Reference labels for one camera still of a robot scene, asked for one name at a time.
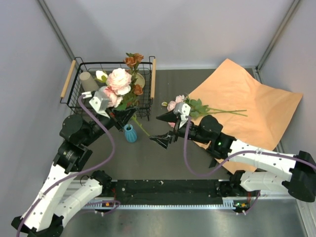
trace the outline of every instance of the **wire basket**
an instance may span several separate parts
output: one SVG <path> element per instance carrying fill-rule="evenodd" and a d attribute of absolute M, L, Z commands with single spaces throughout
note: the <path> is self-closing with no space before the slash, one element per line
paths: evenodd
<path fill-rule="evenodd" d="M 75 75 L 74 82 L 71 84 L 71 89 L 69 96 L 65 98 L 68 85 L 70 83 L 70 78 L 75 66 L 78 66 L 77 73 Z M 82 116 L 87 116 L 81 106 L 78 104 L 79 96 L 84 92 L 84 89 L 81 85 L 79 75 L 82 72 L 89 72 L 93 78 L 96 78 L 95 72 L 97 70 L 102 70 L 107 74 L 110 74 L 116 68 L 124 68 L 126 70 L 129 67 L 124 62 L 84 62 L 81 57 L 76 57 L 73 60 L 68 76 L 61 94 L 60 103 L 67 104 L 67 106 L 73 111 L 74 114 L 80 114 Z M 138 66 L 139 74 L 142 75 L 145 79 L 145 86 L 143 87 L 143 94 L 137 97 L 139 101 L 139 110 L 136 112 L 136 115 L 140 118 L 147 117 L 151 114 L 151 105 L 153 103 L 153 98 L 155 97 L 155 81 L 156 81 L 156 59 L 154 56 L 149 57 L 149 62 L 141 62 Z M 105 86 L 105 83 L 102 83 L 96 80 L 99 87 Z M 89 100 L 84 101 L 84 105 L 94 114 L 96 112 L 90 106 Z"/>

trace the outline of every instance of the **wooden handle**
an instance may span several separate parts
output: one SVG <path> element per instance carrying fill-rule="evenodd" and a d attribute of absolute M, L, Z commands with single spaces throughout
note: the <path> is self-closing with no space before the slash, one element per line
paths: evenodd
<path fill-rule="evenodd" d="M 62 90 L 61 95 L 60 95 L 60 97 L 61 97 L 61 98 L 64 98 L 64 97 L 65 97 L 65 95 L 66 95 L 67 88 L 68 88 L 68 85 L 69 85 L 69 82 L 70 82 L 71 75 L 73 74 L 73 71 L 74 71 L 75 65 L 76 65 L 76 61 L 75 61 L 75 60 L 73 60 L 73 61 L 71 62 L 71 66 L 70 66 L 70 69 L 69 69 L 68 75 L 67 75 L 67 77 L 66 77 L 66 81 L 65 81 L 65 84 L 64 84 L 63 90 Z"/>
<path fill-rule="evenodd" d="M 152 85 L 151 85 L 151 92 L 150 92 L 151 99 L 154 99 L 155 97 L 155 85 L 156 85 L 156 58 L 154 58 L 154 61 L 153 61 Z"/>

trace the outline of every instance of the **white wall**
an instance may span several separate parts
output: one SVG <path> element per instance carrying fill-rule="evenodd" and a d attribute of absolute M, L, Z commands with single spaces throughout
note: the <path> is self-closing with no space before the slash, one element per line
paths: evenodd
<path fill-rule="evenodd" d="M 316 158 L 316 1 L 303 0 L 261 71 L 267 85 L 304 94 L 282 141 Z"/>
<path fill-rule="evenodd" d="M 76 56 L 155 55 L 158 68 L 257 65 L 292 0 L 46 0 Z"/>
<path fill-rule="evenodd" d="M 62 141 L 70 61 L 36 1 L 3 2 L 0 21 L 0 236 L 13 237 Z"/>

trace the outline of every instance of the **brown paper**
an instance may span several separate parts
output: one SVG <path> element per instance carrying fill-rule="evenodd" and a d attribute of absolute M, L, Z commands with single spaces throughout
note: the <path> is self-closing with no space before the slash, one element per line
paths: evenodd
<path fill-rule="evenodd" d="M 211 108 L 241 112 L 248 116 L 229 113 L 213 116 L 223 125 L 223 133 L 234 136 L 250 145 L 273 150 L 284 134 L 303 94 L 288 92 L 262 85 L 244 68 L 226 59 L 200 86 L 189 94 Z M 199 124 L 202 117 L 194 120 Z M 197 143 L 200 147 L 208 145 Z M 227 162 L 224 167 L 231 173 L 236 170 L 255 171 L 255 167 L 239 162 Z"/>

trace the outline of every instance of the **small blue vase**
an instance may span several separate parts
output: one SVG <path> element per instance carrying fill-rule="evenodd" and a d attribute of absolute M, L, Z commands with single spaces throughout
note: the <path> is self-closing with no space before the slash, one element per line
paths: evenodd
<path fill-rule="evenodd" d="M 136 142 L 137 140 L 137 133 L 134 130 L 133 126 L 130 124 L 127 124 L 124 126 L 125 130 L 125 138 L 128 142 Z"/>

